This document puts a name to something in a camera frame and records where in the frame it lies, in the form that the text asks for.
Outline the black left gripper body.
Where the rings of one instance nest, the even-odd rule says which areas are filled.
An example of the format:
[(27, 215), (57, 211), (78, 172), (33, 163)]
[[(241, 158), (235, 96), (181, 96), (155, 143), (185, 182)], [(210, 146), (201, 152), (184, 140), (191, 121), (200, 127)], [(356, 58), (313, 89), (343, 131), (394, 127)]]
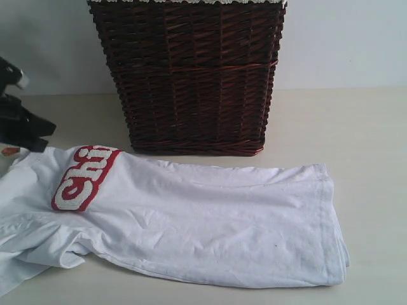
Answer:
[(1, 95), (1, 143), (31, 143), (31, 117), (19, 98)]

